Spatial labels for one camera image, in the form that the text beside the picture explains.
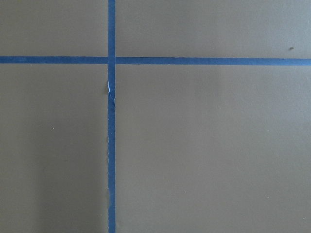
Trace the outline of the brown paper table cover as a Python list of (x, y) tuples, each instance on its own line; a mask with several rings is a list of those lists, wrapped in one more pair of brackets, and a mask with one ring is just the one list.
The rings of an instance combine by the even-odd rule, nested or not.
[[(308, 0), (118, 0), (116, 54), (310, 58)], [(107, 232), (107, 65), (0, 67), (0, 230)], [(116, 231), (308, 233), (311, 69), (116, 66)]]

